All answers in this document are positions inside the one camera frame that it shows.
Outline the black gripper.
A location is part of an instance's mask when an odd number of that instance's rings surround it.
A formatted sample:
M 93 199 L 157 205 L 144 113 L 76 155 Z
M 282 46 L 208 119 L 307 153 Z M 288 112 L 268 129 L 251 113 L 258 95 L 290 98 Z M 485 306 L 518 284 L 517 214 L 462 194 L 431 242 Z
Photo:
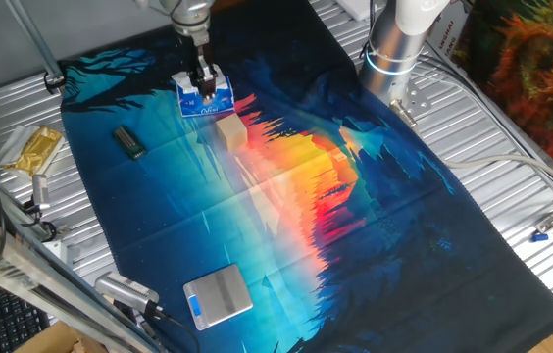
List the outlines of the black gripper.
M 205 104 L 210 104 L 215 98 L 217 77 L 210 35 L 207 30 L 199 30 L 189 34 L 191 55 L 189 60 L 189 76 L 191 84 Z

